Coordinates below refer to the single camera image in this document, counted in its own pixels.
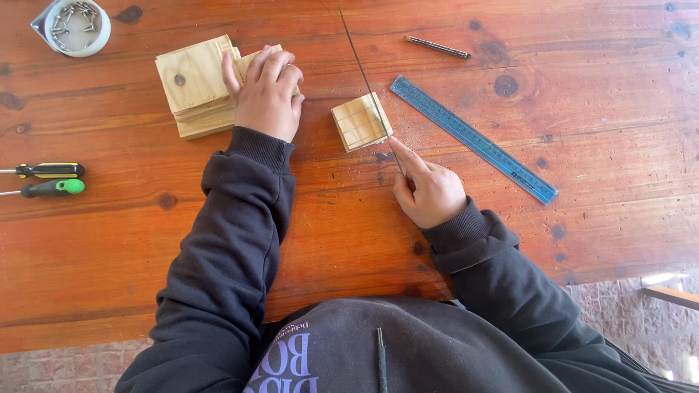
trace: sleeve cuff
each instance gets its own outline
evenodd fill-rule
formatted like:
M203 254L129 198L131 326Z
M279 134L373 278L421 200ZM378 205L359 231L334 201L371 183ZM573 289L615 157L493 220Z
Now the sleeve cuff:
M242 155L259 162L275 173L289 172L289 156L294 145L251 128L234 126L227 156Z
M458 251L490 233L491 220L481 214L470 196L466 198L468 205L456 217L435 227L420 229L435 252Z

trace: black and yellow screwdriver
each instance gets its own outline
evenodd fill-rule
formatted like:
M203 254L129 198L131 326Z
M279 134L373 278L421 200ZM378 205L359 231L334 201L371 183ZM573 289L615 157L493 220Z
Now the black and yellow screwdriver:
M0 173L14 173L21 178L79 178L85 174L85 167L77 162L48 162L36 166L22 164L14 169L0 169Z
M56 179L37 185L26 184L20 191L0 192L0 195L21 194L24 198L67 197L79 194L85 184L78 179Z

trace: table wood grain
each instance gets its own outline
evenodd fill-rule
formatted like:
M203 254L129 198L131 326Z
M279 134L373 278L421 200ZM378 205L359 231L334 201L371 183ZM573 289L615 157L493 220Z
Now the table wood grain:
M452 298L391 193L386 143L345 154L330 109L367 94L341 6L396 136L451 168L558 284L699 266L699 3L101 0L97 55L53 52L0 0L0 166L77 161L86 190L0 197L0 352L145 337L155 294L230 131L183 141L157 55L228 34L296 54L296 199L268 320L344 296ZM473 53L465 61L411 35ZM559 190L543 206L389 90L403 74ZM0 191L34 179L2 175Z

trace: blue ruler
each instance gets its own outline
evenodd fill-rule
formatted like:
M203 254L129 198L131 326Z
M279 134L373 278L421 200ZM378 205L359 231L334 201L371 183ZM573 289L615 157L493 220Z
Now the blue ruler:
M559 193L549 183L415 86L405 76L399 76L391 85L391 90L544 204L551 203Z

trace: right hand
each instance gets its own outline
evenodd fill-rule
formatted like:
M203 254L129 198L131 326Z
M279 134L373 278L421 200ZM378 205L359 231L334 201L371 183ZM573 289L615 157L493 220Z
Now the right hand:
M456 217L468 205L461 179L449 169L424 161L398 139L389 145L405 175L396 174L394 195L405 214L422 229L428 229Z
M296 57L286 50L272 55L269 45L252 59L242 87L233 72L233 59L224 52L223 82L236 107L236 126L252 128L288 143L294 139L301 117L303 94L292 96L303 73L294 66Z

